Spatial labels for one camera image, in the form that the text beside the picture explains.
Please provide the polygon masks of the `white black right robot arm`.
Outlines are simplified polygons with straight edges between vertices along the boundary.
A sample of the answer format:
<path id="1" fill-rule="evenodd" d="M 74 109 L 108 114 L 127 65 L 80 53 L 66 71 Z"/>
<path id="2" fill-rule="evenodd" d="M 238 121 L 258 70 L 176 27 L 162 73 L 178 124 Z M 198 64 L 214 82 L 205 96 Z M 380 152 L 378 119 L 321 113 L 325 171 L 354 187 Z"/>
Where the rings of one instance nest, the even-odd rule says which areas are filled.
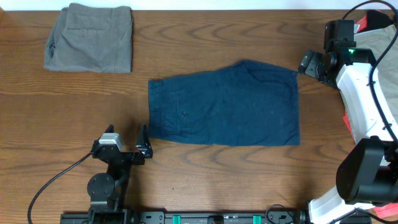
<path id="1" fill-rule="evenodd" d="M 374 207 L 397 202 L 397 123 L 379 85 L 371 50 L 344 47 L 307 51 L 299 73 L 340 91 L 354 149 L 336 172 L 336 185 L 308 203 L 307 223 L 341 223 Z"/>

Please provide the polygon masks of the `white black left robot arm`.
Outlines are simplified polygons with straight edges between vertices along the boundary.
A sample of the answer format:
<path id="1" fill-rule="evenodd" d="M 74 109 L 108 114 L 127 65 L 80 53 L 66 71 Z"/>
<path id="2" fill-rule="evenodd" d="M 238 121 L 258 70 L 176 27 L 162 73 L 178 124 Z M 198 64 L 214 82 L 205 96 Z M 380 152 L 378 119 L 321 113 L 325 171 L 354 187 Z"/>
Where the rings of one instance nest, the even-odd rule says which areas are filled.
<path id="1" fill-rule="evenodd" d="M 146 159 L 153 156 L 146 125 L 142 125 L 139 131 L 137 152 L 123 152 L 123 146 L 123 140 L 114 132 L 112 124 L 93 143 L 90 151 L 92 157 L 108 165 L 105 173 L 94 175 L 87 185 L 91 209 L 96 212 L 120 211 L 123 208 L 131 167 L 143 165 Z"/>

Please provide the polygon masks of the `dark blue shorts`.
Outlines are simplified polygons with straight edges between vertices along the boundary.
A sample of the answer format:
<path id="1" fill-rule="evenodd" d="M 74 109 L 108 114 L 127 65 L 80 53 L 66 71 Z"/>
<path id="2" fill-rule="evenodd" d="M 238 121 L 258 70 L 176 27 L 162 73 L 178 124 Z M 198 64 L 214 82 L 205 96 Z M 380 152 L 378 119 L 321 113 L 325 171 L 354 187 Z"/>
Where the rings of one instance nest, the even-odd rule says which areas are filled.
<path id="1" fill-rule="evenodd" d="M 149 136 L 185 144 L 300 144 L 297 72 L 253 60 L 151 80 Z"/>

